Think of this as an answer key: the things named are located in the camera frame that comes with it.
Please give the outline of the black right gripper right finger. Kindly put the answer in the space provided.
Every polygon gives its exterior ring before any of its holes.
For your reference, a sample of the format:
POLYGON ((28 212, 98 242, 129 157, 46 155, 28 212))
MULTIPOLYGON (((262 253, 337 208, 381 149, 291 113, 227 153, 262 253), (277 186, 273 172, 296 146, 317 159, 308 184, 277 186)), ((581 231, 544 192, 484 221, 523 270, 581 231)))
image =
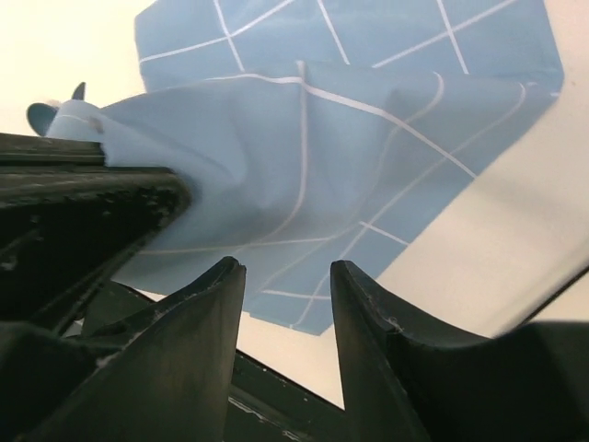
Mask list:
POLYGON ((588 326, 532 322, 494 338, 330 267, 345 413, 355 441, 584 441, 588 326))

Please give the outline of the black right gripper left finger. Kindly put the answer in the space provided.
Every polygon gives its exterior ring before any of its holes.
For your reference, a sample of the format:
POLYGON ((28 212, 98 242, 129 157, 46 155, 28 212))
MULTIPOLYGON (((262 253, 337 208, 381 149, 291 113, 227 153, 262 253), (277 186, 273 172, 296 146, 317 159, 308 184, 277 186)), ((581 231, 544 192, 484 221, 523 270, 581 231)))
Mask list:
POLYGON ((193 283, 83 340, 96 371, 24 441, 220 441, 246 269, 225 257, 193 283))

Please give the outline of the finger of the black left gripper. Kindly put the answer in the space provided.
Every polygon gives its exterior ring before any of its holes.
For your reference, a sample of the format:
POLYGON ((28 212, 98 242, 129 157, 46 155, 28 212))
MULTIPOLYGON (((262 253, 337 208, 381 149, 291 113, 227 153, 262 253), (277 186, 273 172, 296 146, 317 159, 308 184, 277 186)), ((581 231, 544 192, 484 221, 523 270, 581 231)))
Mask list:
POLYGON ((1 136, 1 319, 54 332, 182 214, 171 170, 109 167, 98 142, 1 136))

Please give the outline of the blue checked cloth napkin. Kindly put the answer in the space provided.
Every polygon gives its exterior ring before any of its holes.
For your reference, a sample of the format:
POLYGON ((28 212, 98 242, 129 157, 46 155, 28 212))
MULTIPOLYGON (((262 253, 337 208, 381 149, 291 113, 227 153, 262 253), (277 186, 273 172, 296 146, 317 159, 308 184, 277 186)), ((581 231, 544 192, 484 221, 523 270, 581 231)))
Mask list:
POLYGON ((330 264, 380 275, 564 77, 540 1, 167 0, 134 25, 144 92, 47 129, 191 188, 116 280, 169 294, 231 255, 247 312, 314 334, 330 264))

